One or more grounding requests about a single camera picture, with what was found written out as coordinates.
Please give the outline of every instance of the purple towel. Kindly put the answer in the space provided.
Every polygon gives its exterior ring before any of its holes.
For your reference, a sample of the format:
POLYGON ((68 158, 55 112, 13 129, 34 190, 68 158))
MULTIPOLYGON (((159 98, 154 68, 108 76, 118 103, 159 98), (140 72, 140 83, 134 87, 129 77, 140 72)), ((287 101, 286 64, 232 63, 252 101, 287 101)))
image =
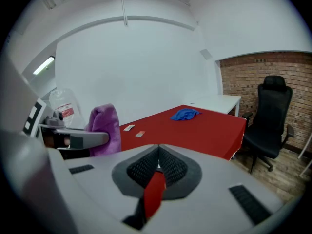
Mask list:
POLYGON ((89 132, 107 132, 108 143, 89 148, 90 156, 101 156, 121 152, 119 120, 112 104, 95 107, 89 118, 89 124, 84 128, 89 132))

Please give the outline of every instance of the paper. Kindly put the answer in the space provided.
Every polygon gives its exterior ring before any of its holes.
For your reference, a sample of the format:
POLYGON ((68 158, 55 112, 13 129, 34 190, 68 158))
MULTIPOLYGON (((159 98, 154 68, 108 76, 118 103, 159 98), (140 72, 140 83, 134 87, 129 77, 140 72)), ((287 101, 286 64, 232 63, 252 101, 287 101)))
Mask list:
POLYGON ((145 131, 140 131, 136 134, 136 137, 142 137, 145 131))
POLYGON ((124 129, 124 131, 130 131, 130 129, 131 128, 133 128, 135 125, 129 125, 129 126, 127 126, 125 129, 124 129))

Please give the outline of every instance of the red tablecloth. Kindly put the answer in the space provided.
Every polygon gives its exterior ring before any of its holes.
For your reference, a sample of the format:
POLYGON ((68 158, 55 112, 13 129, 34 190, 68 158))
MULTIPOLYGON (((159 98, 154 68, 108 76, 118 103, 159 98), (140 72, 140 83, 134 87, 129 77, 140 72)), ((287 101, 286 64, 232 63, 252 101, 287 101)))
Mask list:
MULTIPOLYGON (((245 130, 245 119, 190 106, 179 106, 120 127, 123 151, 148 144, 169 144, 229 160, 240 148, 245 130), (193 108, 200 115, 191 120, 170 119, 177 111, 193 108), (123 131, 134 124, 130 131, 123 131), (135 137, 145 131, 142 137, 135 137)), ((145 189, 146 216, 158 209, 164 190, 163 174, 155 173, 145 189)))

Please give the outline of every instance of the fluorescent light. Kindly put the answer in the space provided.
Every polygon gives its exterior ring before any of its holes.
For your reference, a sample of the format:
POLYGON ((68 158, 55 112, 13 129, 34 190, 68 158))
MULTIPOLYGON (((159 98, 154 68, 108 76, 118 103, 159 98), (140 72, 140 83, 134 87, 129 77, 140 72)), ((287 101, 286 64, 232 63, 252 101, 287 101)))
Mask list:
POLYGON ((34 75, 39 74, 44 68, 46 68, 51 62, 54 61, 54 57, 49 57, 38 69, 34 71, 34 75))

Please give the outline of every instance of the table leg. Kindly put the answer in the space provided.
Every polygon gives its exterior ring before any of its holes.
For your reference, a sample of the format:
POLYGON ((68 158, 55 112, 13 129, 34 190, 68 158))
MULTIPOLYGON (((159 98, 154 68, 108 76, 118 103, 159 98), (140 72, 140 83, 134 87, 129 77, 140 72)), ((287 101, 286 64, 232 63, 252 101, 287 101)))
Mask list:
POLYGON ((237 152, 235 152, 235 153, 232 155, 232 157, 230 158, 230 160, 231 160, 231 159, 236 159, 236 153, 237 153, 237 152))
POLYGON ((309 145, 309 143, 310 143, 310 141, 311 141, 311 138, 312 138, 312 132, 311 132, 311 134, 310 134, 310 137, 309 137, 309 139, 308 139, 306 145, 304 146, 304 148, 302 149, 300 155, 298 156, 298 158, 301 158, 301 156, 303 155, 303 153, 306 151, 306 148, 308 147, 308 145, 309 145))
POLYGON ((239 112, 239 101, 235 106, 235 116, 238 117, 238 112, 239 112))
POLYGON ((302 173, 299 175, 299 177, 302 177, 302 175, 304 174, 304 172, 309 168, 309 166, 311 166, 312 164, 312 159, 311 161, 309 162, 309 164, 306 166, 306 168, 302 171, 302 173))

